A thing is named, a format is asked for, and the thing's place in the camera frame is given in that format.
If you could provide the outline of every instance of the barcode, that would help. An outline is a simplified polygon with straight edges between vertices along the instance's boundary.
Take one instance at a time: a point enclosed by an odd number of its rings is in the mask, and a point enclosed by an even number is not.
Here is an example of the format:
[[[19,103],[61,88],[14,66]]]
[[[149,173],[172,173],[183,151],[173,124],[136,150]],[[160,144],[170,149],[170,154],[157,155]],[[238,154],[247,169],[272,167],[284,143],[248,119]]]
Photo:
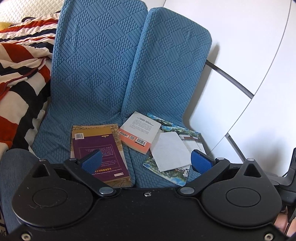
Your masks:
[[[118,176],[121,176],[121,175],[123,175],[123,172],[114,174],[114,177],[118,177]]]
[[[78,139],[84,139],[83,133],[77,133],[77,134],[75,134],[75,140],[78,140]]]
[[[140,145],[142,145],[142,146],[145,146],[147,142],[144,141],[144,140],[142,140],[142,139],[140,139],[140,138],[138,138],[138,139],[136,140],[136,143],[138,143],[138,144],[140,144]]]
[[[122,131],[119,132],[121,135],[125,136],[125,137],[129,137],[129,135],[123,133]]]

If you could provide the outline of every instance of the metal rivet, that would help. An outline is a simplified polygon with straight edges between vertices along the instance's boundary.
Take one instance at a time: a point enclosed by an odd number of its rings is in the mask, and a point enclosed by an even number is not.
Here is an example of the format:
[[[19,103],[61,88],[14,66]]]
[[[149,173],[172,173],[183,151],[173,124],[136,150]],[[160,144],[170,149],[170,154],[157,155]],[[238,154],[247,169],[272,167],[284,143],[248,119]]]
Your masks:
[[[264,240],[265,241],[272,241],[273,238],[274,238],[274,235],[269,233],[269,234],[265,235]]]
[[[183,187],[180,189],[180,192],[183,194],[192,194],[192,193],[194,193],[194,191],[195,190],[191,187]]]
[[[145,196],[145,197],[151,197],[151,195],[152,195],[151,192],[145,192],[145,193],[144,193],[144,196]]]
[[[31,240],[31,236],[29,234],[22,234],[21,237],[22,237],[22,240],[24,240],[24,241],[30,241]]]
[[[100,194],[111,194],[114,192],[114,189],[111,187],[102,187],[99,189]]]

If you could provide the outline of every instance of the red and black striped fabric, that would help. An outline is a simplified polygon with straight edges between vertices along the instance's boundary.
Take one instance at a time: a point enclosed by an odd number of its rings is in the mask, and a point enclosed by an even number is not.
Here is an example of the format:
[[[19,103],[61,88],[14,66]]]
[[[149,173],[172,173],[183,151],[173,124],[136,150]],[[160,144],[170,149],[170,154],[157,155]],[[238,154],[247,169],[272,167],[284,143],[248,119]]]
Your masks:
[[[59,13],[0,31],[0,158],[31,152],[50,97],[51,58]]]

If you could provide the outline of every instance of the yellow pillow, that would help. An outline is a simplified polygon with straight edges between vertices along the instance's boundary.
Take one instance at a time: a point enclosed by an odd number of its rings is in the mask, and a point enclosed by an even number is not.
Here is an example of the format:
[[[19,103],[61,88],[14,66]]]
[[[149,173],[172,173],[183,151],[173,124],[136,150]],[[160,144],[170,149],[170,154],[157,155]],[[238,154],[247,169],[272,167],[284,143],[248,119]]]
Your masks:
[[[4,23],[4,22],[0,22],[0,31],[8,28],[10,26],[10,23]]]

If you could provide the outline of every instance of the round button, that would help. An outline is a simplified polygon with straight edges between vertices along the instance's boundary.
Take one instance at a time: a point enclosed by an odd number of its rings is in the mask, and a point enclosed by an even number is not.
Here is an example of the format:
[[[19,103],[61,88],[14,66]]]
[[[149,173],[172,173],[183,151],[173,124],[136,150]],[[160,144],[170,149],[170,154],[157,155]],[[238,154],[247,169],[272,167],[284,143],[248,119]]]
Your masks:
[[[45,188],[36,192],[33,201],[41,207],[56,207],[67,200],[67,193],[60,188]]]
[[[238,207],[252,207],[260,202],[260,194],[249,188],[235,188],[226,193],[227,200]]]
[[[112,187],[102,187],[99,189],[100,194],[111,194],[114,192],[114,189]]]
[[[180,188],[180,192],[182,194],[188,194],[189,195],[189,194],[194,193],[195,190],[193,188],[191,188],[191,187],[182,187],[182,188]]]

